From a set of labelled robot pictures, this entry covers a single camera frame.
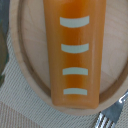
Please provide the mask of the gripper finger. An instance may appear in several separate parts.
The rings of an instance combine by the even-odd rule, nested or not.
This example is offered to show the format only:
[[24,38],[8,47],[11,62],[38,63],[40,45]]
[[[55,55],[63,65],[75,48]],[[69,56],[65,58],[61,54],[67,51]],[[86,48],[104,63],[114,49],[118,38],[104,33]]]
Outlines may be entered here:
[[0,87],[4,83],[5,74],[3,73],[6,64],[9,61],[6,36],[3,32],[2,24],[0,23]]

